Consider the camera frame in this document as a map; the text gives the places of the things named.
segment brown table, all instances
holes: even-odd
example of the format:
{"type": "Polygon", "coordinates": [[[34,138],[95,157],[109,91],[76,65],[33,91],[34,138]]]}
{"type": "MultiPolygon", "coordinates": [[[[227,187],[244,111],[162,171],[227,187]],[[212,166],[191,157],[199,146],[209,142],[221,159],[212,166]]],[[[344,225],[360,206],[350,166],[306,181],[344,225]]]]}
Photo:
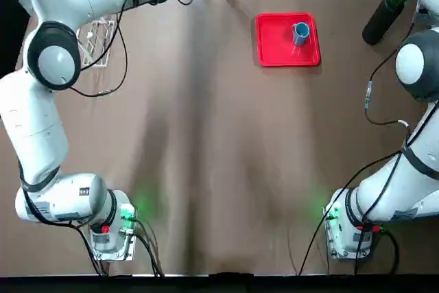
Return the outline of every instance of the brown table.
{"type": "MultiPolygon", "coordinates": [[[[146,216],[159,238],[166,273],[292,273],[331,194],[362,166],[401,145],[404,130],[364,117],[370,72],[401,41],[408,6],[382,42],[361,31],[380,0],[175,0],[127,12],[129,53],[123,88],[102,99],[71,91],[56,101],[69,138],[64,172],[95,172],[133,201],[147,194],[146,216]],[[262,68],[254,17],[313,14],[322,62],[312,68],[262,68]]],[[[107,69],[82,73],[78,88],[96,92],[123,74],[119,37],[107,69]]],[[[423,111],[399,86],[389,61],[376,76],[371,115],[414,124],[423,111]]],[[[78,235],[20,221],[16,157],[3,129],[0,275],[92,272],[78,235]]],[[[401,245],[400,272],[437,272],[437,219],[390,226],[401,245]]],[[[305,272],[325,273],[323,235],[305,272]]],[[[385,239],[365,272],[386,272],[385,239]]],[[[140,245],[135,261],[112,273],[150,272],[140,245]]],[[[331,262],[351,273],[351,262],[331,262]]]]}

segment red tray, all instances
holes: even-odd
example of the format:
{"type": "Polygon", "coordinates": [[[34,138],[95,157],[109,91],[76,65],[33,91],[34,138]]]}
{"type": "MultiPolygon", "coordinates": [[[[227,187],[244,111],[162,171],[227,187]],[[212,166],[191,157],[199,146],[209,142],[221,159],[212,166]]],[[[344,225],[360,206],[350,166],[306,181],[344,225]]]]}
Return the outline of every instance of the red tray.
{"type": "Polygon", "coordinates": [[[264,67],[312,66],[320,63],[317,29],[309,13],[266,13],[256,16],[259,62],[264,67]],[[293,24],[305,22],[309,38],[301,47],[293,44],[293,24]]]}

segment white robotic arm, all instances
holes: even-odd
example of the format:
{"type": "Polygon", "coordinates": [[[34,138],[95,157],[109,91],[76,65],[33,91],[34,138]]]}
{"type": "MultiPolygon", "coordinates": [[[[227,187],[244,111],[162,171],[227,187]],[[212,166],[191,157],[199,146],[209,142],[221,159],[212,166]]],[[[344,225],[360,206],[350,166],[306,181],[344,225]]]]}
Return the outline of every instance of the white robotic arm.
{"type": "MultiPolygon", "coordinates": [[[[430,14],[439,14],[439,0],[420,0],[430,14]]],[[[369,254],[368,224],[411,220],[439,214],[439,28],[409,36],[396,57],[396,76],[412,96],[429,102],[426,113],[394,156],[354,189],[339,189],[324,212],[328,247],[333,258],[355,259],[369,254]]]]}
{"type": "Polygon", "coordinates": [[[107,189],[98,175],[60,172],[69,145],[53,91],[69,88],[79,76],[80,26],[124,4],[134,8],[151,1],[164,0],[32,0],[38,27],[25,40],[23,68],[0,80],[0,115],[19,159],[17,214],[30,221],[43,216],[43,222],[88,224],[101,260],[132,258],[127,219],[135,218],[135,210],[124,192],[107,189]]]}

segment green led light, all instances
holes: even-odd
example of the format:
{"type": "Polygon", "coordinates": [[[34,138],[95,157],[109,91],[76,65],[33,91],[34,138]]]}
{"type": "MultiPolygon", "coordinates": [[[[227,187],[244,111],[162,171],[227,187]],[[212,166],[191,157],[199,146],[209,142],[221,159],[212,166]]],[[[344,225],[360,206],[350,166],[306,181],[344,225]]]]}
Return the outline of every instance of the green led light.
{"type": "Polygon", "coordinates": [[[159,202],[158,181],[150,178],[146,186],[135,189],[133,193],[133,204],[137,208],[137,217],[144,220],[151,220],[158,216],[159,207],[163,205],[159,202]]]}
{"type": "Polygon", "coordinates": [[[136,219],[136,210],[131,204],[121,205],[121,219],[123,222],[123,229],[133,228],[133,220],[136,219]]]}

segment blue cup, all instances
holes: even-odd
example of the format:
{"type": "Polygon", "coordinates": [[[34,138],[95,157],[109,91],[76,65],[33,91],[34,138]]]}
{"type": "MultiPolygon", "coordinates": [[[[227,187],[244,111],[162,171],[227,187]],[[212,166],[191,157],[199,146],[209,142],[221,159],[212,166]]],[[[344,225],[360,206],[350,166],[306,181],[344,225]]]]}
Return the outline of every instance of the blue cup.
{"type": "Polygon", "coordinates": [[[293,43],[302,46],[309,37],[309,26],[305,22],[293,24],[293,43]]]}

